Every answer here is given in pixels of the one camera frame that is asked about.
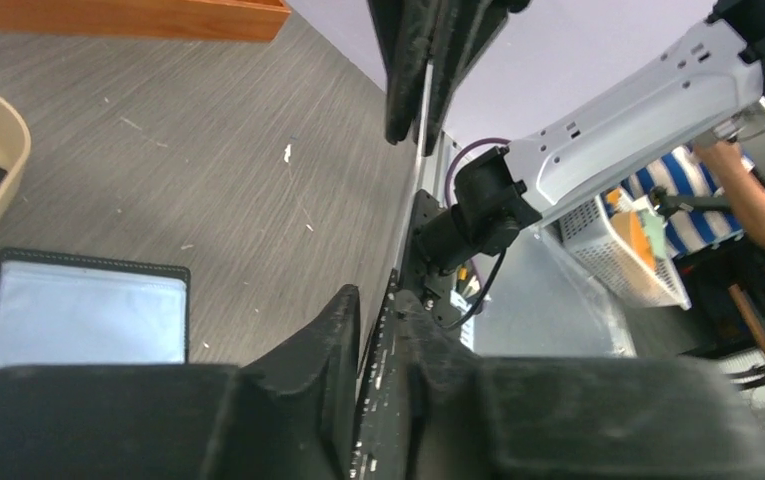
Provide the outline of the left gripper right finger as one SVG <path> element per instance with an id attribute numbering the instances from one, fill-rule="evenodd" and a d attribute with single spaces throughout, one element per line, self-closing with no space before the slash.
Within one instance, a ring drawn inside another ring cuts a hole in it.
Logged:
<path id="1" fill-rule="evenodd" d="M 405 395 L 405 477 L 486 479 L 476 356 L 436 325 L 415 294 L 398 292 L 395 313 Z"/>

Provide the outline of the white striped card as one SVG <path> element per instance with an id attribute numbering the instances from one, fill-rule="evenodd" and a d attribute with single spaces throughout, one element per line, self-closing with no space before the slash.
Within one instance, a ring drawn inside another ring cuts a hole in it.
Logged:
<path id="1" fill-rule="evenodd" d="M 432 84 L 432 76 L 433 76 L 433 64 L 432 60 L 429 60 L 427 62 L 425 73 L 424 73 L 424 79 L 422 84 L 422 91 L 421 91 L 421 103 L 420 103 L 420 109 L 418 112 L 418 124 L 417 124 L 417 136 L 416 136 L 416 156 L 415 156 L 415 163 L 414 163 L 414 178 L 412 182 L 412 187 L 414 191 L 418 191 L 421 189 L 422 182 L 423 182 L 423 173 L 425 169 L 425 160 L 426 160 L 426 139 L 427 139 L 427 123 L 428 123 L 428 114 L 429 114 L 429 104 L 431 99 L 431 84 Z"/>

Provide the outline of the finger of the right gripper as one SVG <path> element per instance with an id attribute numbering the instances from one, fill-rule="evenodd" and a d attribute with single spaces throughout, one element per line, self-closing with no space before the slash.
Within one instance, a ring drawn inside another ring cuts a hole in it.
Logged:
<path id="1" fill-rule="evenodd" d="M 507 23 L 528 0 L 451 0 L 440 3 L 433 31 L 430 86 L 422 153 L 434 152 L 453 96 Z"/>
<path id="2" fill-rule="evenodd" d="M 367 5 L 386 72 L 385 138 L 395 145 L 407 138 L 419 115 L 440 3 L 369 0 Z"/>

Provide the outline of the black leather card holder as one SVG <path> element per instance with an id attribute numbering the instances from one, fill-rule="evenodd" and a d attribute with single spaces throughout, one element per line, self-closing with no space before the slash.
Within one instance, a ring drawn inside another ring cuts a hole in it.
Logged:
<path id="1" fill-rule="evenodd" d="M 183 364 L 191 272 L 33 249 L 0 250 L 0 368 Z"/>

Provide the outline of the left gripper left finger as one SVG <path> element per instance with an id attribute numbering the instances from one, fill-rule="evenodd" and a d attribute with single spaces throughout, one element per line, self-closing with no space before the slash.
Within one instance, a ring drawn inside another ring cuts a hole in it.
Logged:
<path id="1" fill-rule="evenodd" d="M 240 478 L 347 478 L 360 321 L 359 291 L 346 284 L 308 325 L 244 368 Z"/>

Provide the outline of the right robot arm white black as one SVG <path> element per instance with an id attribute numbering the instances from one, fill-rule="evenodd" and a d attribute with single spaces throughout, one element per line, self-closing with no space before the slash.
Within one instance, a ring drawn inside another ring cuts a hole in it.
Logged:
<path id="1" fill-rule="evenodd" d="M 523 1 L 372 1 L 387 75 L 385 136 L 424 128 L 431 153 L 453 94 Z M 719 1 L 673 45 L 572 113 L 487 152 L 455 177 L 457 201 L 409 245 L 431 273 L 505 251 L 645 162 L 765 96 L 765 1 Z"/>

